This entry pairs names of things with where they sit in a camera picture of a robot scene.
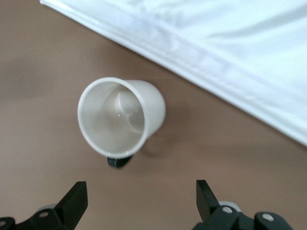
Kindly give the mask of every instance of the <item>black plastic part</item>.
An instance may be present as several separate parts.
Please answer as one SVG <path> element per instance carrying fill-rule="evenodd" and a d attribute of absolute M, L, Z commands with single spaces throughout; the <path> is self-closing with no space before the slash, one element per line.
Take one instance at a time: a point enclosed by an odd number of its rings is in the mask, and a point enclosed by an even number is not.
<path fill-rule="evenodd" d="M 12 230 L 15 226 L 15 220 L 12 217 L 0 218 L 0 230 Z"/>
<path fill-rule="evenodd" d="M 263 214 L 269 214 L 273 221 L 263 218 Z M 290 225 L 279 215 L 271 212 L 259 212 L 255 215 L 255 230 L 293 230 Z"/>
<path fill-rule="evenodd" d="M 239 222 L 239 213 L 232 207 L 227 207 L 232 210 L 232 213 L 223 211 L 226 206 L 219 206 L 204 223 L 213 230 L 235 230 Z"/>
<path fill-rule="evenodd" d="M 203 222 L 220 206 L 205 180 L 196 181 L 196 204 Z"/>
<path fill-rule="evenodd" d="M 73 230 L 80 221 L 87 205 L 86 182 L 77 182 L 54 209 L 62 223 Z"/>
<path fill-rule="evenodd" d="M 281 216 L 271 212 L 259 212 L 252 219 L 232 207 L 220 206 L 205 180 L 196 181 L 196 202 L 203 223 L 193 230 L 293 230 Z M 271 220 L 263 214 L 270 215 Z"/>
<path fill-rule="evenodd" d="M 198 223 L 192 230 L 211 230 L 211 229 L 205 226 L 203 223 Z"/>
<path fill-rule="evenodd" d="M 119 169 L 119 168 L 122 168 L 124 165 L 126 165 L 130 161 L 131 158 L 132 156 L 123 158 L 123 159 L 113 159 L 113 158 L 108 157 L 107 163 L 108 165 Z"/>
<path fill-rule="evenodd" d="M 74 230 L 87 203 L 86 182 L 77 182 L 55 208 L 40 210 L 19 224 L 11 217 L 0 218 L 0 230 Z"/>

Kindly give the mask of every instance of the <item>white cloth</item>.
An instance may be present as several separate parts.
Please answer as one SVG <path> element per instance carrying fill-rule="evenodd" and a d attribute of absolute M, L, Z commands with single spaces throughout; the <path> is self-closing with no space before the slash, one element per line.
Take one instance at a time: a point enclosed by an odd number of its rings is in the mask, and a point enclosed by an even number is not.
<path fill-rule="evenodd" d="M 41 0 L 307 146 L 306 0 Z"/>

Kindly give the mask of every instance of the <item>silver screw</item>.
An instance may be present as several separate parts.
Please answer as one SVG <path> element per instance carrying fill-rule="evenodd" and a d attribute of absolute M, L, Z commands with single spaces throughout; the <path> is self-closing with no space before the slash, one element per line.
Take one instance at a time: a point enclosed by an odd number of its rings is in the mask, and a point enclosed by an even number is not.
<path fill-rule="evenodd" d="M 44 218 L 44 217 L 46 217 L 46 216 L 48 216 L 48 212 L 42 212 L 41 214 L 39 214 L 39 217 L 40 218 Z"/>
<path fill-rule="evenodd" d="M 232 210 L 230 207 L 223 207 L 223 212 L 228 213 L 228 214 L 232 214 Z"/>
<path fill-rule="evenodd" d="M 274 221 L 274 218 L 270 214 L 268 214 L 268 213 L 263 213 L 262 214 L 262 218 L 266 219 L 269 222 L 273 222 Z"/>
<path fill-rule="evenodd" d="M 6 224 L 6 222 L 3 220 L 3 221 L 0 221 L 0 227 L 4 226 Z"/>

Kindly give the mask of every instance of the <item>brown table surface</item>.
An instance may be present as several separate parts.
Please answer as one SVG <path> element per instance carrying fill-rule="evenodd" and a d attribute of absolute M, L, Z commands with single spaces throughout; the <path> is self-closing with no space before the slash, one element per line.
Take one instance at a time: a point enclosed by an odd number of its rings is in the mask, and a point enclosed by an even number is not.
<path fill-rule="evenodd" d="M 154 84 L 166 119 L 122 170 L 83 139 L 77 103 L 92 81 Z M 38 0 L 0 1 L 0 217 L 21 222 L 86 181 L 76 229 L 189 230 L 195 183 L 250 217 L 307 226 L 307 148 Z"/>

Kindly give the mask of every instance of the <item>white fabric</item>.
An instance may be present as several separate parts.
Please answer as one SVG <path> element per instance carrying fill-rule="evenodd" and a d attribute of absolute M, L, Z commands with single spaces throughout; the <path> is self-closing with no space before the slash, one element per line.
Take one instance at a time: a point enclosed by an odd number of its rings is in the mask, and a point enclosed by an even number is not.
<path fill-rule="evenodd" d="M 41 0 L 307 146 L 306 0 Z"/>

